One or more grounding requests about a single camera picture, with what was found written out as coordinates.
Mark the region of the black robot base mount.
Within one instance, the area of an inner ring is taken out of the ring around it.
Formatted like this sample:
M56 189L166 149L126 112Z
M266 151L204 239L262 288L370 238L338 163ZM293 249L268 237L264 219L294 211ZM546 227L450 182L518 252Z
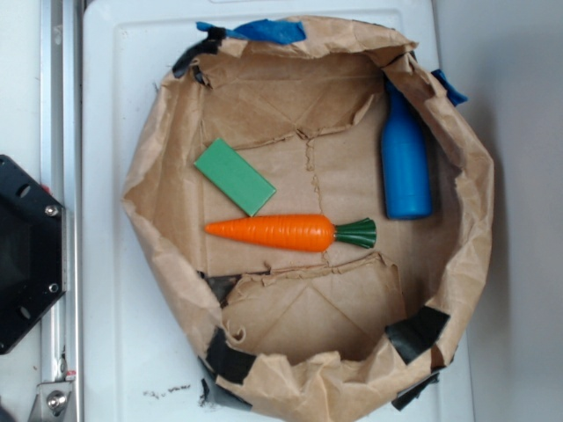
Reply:
M64 206L1 156L1 354L63 296Z

